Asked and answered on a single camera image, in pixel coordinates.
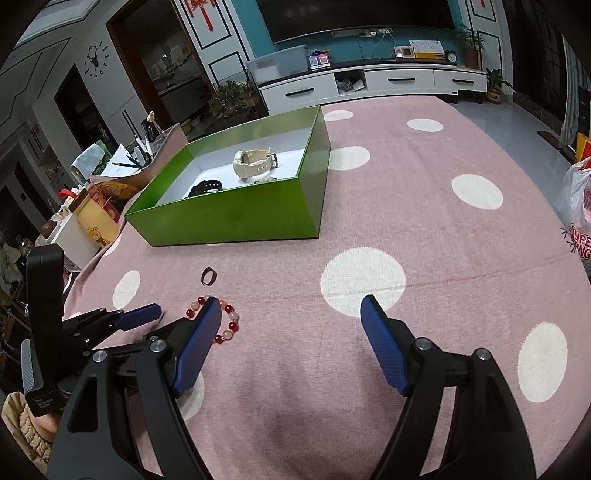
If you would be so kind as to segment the left hand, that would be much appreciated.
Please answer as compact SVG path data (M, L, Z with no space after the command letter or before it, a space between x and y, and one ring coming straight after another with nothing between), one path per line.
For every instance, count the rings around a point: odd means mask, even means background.
M61 413L35 417L20 392L10 393L2 406L2 420L25 456L47 476Z

